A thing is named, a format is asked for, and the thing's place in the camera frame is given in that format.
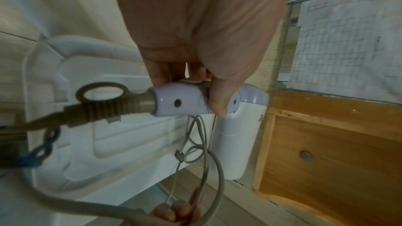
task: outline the black hole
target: black hole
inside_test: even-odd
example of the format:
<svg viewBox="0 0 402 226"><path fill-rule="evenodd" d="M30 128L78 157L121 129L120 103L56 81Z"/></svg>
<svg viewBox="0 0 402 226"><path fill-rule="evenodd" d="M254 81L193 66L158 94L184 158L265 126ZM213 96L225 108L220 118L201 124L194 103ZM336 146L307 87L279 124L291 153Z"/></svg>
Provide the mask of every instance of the black hole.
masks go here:
<svg viewBox="0 0 402 226"><path fill-rule="evenodd" d="M177 100L175 101L175 107L178 108L178 107L180 107L180 106L181 106L181 100L180 100L180 99L177 99Z"/></svg>

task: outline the wooden edge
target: wooden edge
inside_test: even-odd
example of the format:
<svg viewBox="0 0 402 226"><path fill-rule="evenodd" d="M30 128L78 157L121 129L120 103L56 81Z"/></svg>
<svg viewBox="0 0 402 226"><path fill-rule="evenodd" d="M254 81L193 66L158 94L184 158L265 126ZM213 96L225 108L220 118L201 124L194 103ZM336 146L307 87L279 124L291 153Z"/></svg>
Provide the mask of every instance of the wooden edge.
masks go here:
<svg viewBox="0 0 402 226"><path fill-rule="evenodd" d="M314 116L310 116L310 115L301 114L298 112L281 110L278 108L270 108L269 113L275 114L277 116L285 117L285 118L292 118L292 119L320 124L320 125L324 125L324 126L331 126L331 127L335 127L335 128L339 128L339 129L354 131L354 132L358 132L358 133L362 133L362 134L370 134L373 136L382 137L382 138L386 138L386 139L402 141L402 133L398 132L398 131L377 129L377 128L372 128L370 126L364 126L364 125L355 124L355 123L337 121L337 120L332 120L332 119L327 119L327 118L314 117Z"/></svg>
<svg viewBox="0 0 402 226"><path fill-rule="evenodd" d="M255 167L253 188L257 190L260 188L261 180L263 178L265 162L267 160L269 147L271 145L275 120L276 116L274 114L268 114L267 124L264 128L264 135L261 142L260 152L258 153L257 165Z"/></svg>
<svg viewBox="0 0 402 226"><path fill-rule="evenodd" d="M265 194L256 189L253 189L253 194L258 198L261 198L264 200L269 200L277 205L283 205L283 206L288 206L288 207L293 207L295 209L298 209L304 213L307 213L317 219L320 219L320 220L326 222L327 224L329 224L331 226L348 226L315 208L309 207L309 206L299 203L297 201L290 200L290 199L287 199L287 198L284 198L281 196Z"/></svg>

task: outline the purple handle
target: purple handle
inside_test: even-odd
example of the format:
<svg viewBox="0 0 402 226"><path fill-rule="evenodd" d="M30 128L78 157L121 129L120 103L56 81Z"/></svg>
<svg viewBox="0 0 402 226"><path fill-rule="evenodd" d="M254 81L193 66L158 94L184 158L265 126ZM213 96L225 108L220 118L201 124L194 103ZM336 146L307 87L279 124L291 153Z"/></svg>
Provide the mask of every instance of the purple handle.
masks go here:
<svg viewBox="0 0 402 226"><path fill-rule="evenodd" d="M156 117L213 113L208 104L208 83L175 82L161 87L152 87L148 91L155 96L156 111L153 115ZM236 92L229 102L229 113L235 112L240 102L240 94Z"/></svg>

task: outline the white cylinder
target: white cylinder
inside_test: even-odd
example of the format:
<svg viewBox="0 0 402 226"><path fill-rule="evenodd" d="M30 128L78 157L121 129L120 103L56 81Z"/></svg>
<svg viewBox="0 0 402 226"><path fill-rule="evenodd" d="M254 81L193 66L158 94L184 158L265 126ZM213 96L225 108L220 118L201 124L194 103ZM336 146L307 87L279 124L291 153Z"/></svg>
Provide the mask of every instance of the white cylinder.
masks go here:
<svg viewBox="0 0 402 226"><path fill-rule="evenodd" d="M267 106L242 102L225 118L217 118L211 149L222 164L225 179L243 176ZM212 172L217 173L214 163Z"/></svg>

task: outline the hand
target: hand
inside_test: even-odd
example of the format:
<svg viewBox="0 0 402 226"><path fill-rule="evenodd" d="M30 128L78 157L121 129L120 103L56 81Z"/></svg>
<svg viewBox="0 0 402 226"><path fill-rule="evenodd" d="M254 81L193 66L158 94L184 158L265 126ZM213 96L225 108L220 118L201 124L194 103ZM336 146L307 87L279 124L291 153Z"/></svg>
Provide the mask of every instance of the hand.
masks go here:
<svg viewBox="0 0 402 226"><path fill-rule="evenodd" d="M287 0L117 0L154 86L212 74L220 117L261 63Z"/></svg>
<svg viewBox="0 0 402 226"><path fill-rule="evenodd" d="M194 223L201 219L202 211L200 205L198 208L191 213L191 207L194 202L194 199L198 193L198 189L194 190L193 194L189 202L185 202L183 200L176 200L171 206L166 203L162 203L155 207L155 209L151 212L152 216L159 217L161 219L176 222L188 220L188 224ZM124 221L120 226L144 226L144 225L132 225L127 221Z"/></svg>

